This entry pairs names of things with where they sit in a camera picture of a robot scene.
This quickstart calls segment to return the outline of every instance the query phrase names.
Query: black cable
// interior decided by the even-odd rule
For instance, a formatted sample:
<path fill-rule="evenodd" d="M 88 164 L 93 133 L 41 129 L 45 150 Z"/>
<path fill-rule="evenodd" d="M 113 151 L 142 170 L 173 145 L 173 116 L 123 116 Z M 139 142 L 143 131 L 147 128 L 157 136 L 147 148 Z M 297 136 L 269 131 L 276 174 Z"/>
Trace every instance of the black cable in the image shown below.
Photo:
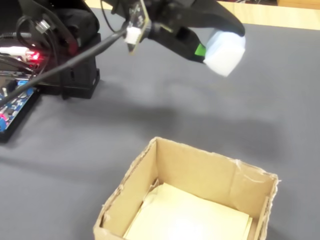
<path fill-rule="evenodd" d="M 85 61 L 91 57 L 94 57 L 96 55 L 103 53 L 113 43 L 115 43 L 119 38 L 121 38 L 122 36 L 124 36 L 126 34 L 126 32 L 127 32 L 126 28 L 127 27 L 124 26 L 124 28 L 120 29 L 119 31 L 116 31 L 111 36 L 107 37 L 105 40 L 99 42 L 97 45 L 91 47 L 90 49 L 71 58 L 70 60 L 66 61 L 64 64 L 57 66 L 47 72 L 44 72 L 41 75 L 38 75 L 35 78 L 33 78 L 31 81 L 18 87 L 16 90 L 11 92 L 8 96 L 6 96 L 2 100 L 0 100 L 0 107 L 4 106 L 6 103 L 8 103 L 11 100 L 13 100 L 14 98 L 18 97 L 21 93 L 28 90 L 29 88 L 32 88 L 33 86 L 37 85 L 38 83 L 42 82 L 43 80 L 45 80 L 55 74 L 58 74 L 61 71 L 64 71 L 68 68 L 72 68 L 75 65 L 81 63 L 82 61 Z"/>
<path fill-rule="evenodd" d="M 103 6 L 103 0 L 100 0 L 100 6 L 101 6 L 101 11 L 102 11 L 102 14 L 103 14 L 103 17 L 104 17 L 104 20 L 106 22 L 106 24 L 108 25 L 108 27 L 110 28 L 110 30 L 112 32 L 115 32 L 115 30 L 113 29 L 113 27 L 110 25 L 110 22 L 108 21 L 108 18 L 107 18 L 107 15 L 106 15 L 106 12 L 104 10 L 104 6 Z"/>
<path fill-rule="evenodd" d="M 58 57 L 58 43 L 57 43 L 57 39 L 56 36 L 54 34 L 54 32 L 49 29 L 48 32 L 46 33 L 47 37 L 48 37 L 48 41 L 51 45 L 51 49 L 53 52 L 53 57 L 54 57 L 54 61 L 55 61 L 55 65 L 58 67 L 60 65 L 60 61 L 59 61 L 59 57 Z M 61 97 L 62 99 L 67 99 L 67 96 L 64 93 L 64 81 L 63 78 L 60 76 L 60 74 L 58 75 L 59 78 L 59 82 L 60 82 L 60 91 L 61 91 Z"/>
<path fill-rule="evenodd" d="M 23 37 L 24 39 L 30 39 L 31 38 L 31 33 L 29 32 L 21 32 L 20 33 L 21 37 Z M 0 41 L 1 40 L 13 40 L 17 38 L 17 33 L 16 32 L 5 32 L 0 34 Z"/>

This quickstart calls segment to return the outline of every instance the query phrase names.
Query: circuit board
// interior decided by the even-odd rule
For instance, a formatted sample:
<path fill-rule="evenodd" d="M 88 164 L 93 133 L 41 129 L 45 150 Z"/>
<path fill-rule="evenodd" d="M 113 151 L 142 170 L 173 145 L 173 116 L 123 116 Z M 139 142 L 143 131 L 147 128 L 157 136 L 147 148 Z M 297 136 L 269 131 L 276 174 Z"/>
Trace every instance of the circuit board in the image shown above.
<path fill-rule="evenodd" d="M 17 82 L 17 87 L 26 84 L 28 81 L 20 80 Z M 19 97 L 13 99 L 11 102 L 7 103 L 5 106 L 0 108 L 0 133 L 5 132 L 12 122 L 15 120 L 16 116 L 19 114 L 21 109 L 29 101 L 33 95 L 34 90 L 32 88 L 23 92 Z M 4 94 L 0 94 L 0 99 L 4 98 Z"/>

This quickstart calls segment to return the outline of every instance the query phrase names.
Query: gray table surface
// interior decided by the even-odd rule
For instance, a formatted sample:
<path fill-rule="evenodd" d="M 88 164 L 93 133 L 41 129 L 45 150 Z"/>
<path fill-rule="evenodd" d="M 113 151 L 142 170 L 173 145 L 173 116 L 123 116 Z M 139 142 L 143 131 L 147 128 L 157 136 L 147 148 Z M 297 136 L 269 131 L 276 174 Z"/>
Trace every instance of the gray table surface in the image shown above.
<path fill-rule="evenodd" d="M 155 136 L 277 173 L 268 240 L 319 236 L 320 32 L 246 30 L 227 79 L 150 40 L 129 56 L 120 40 L 97 57 L 93 99 L 43 96 L 0 145 L 0 238 L 93 239 L 102 204 Z M 205 42 L 210 31 L 198 33 Z"/>

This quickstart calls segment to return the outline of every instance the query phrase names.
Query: cardboard box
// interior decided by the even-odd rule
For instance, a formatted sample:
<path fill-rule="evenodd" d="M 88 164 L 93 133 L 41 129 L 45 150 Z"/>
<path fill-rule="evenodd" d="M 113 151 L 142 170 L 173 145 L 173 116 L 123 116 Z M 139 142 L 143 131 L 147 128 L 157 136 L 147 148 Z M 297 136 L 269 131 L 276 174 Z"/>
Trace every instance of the cardboard box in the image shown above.
<path fill-rule="evenodd" d="M 156 137 L 133 161 L 103 205 L 93 228 L 95 240 L 122 240 L 145 196 L 158 182 L 249 214 L 253 222 L 248 239 L 266 239 L 277 175 Z"/>

